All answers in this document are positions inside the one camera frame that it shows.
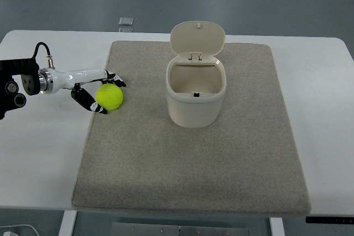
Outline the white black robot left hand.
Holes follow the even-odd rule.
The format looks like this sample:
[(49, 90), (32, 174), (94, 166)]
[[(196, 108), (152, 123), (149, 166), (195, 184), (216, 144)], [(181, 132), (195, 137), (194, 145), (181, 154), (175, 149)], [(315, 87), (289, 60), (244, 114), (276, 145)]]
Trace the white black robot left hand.
[(56, 93), (60, 89), (71, 90), (71, 97), (84, 109), (96, 113), (107, 114), (102, 107), (81, 86), (86, 83), (99, 81), (102, 84), (114, 84), (126, 87), (125, 82), (115, 73), (105, 69), (78, 70), (60, 72), (52, 68), (39, 70), (40, 92), (46, 95)]

